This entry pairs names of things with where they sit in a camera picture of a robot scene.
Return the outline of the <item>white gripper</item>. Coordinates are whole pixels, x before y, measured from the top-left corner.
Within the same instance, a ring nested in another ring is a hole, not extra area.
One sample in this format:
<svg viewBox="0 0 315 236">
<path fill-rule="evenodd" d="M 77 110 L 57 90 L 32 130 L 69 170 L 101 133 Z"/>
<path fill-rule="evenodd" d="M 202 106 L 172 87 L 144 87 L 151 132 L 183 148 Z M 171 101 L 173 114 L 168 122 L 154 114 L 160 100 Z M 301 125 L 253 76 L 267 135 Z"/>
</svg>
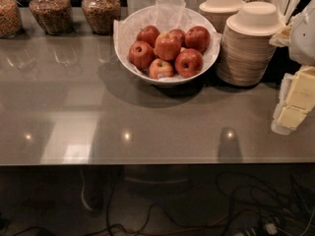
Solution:
<svg viewBox="0 0 315 236">
<path fill-rule="evenodd" d="M 314 107 L 315 67 L 302 66 L 294 75 L 285 74 L 273 115 L 272 131 L 280 135 L 291 134 Z"/>
</svg>

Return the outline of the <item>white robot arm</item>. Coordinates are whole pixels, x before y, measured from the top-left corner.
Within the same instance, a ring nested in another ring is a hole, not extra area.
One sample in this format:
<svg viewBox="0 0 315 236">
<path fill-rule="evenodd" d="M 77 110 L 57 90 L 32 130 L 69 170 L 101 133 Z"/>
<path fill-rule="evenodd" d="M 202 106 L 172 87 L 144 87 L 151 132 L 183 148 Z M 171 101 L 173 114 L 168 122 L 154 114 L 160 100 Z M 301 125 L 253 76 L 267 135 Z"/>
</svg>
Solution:
<svg viewBox="0 0 315 236">
<path fill-rule="evenodd" d="M 291 22 L 289 58 L 301 65 L 294 74 L 285 74 L 271 129 L 289 135 L 315 107 L 315 5 L 310 2 Z"/>
</svg>

